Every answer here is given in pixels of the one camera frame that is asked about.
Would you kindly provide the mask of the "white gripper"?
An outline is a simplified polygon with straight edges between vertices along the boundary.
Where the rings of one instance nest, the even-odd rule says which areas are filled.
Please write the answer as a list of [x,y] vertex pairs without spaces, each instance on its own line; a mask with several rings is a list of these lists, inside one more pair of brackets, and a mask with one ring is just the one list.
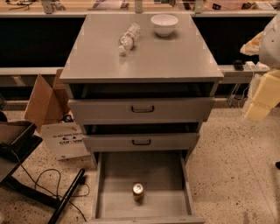
[[246,107],[244,117],[251,122],[260,122],[280,102],[280,70],[256,74],[251,87],[252,101]]

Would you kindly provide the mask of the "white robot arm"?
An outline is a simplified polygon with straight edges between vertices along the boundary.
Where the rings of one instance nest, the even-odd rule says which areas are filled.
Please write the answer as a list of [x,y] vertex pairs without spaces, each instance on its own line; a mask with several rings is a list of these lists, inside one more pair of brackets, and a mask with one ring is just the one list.
[[244,118],[260,122],[280,103],[280,13],[262,32],[244,44],[240,52],[258,55],[259,61],[269,67],[269,71],[260,78],[253,78],[244,104]]

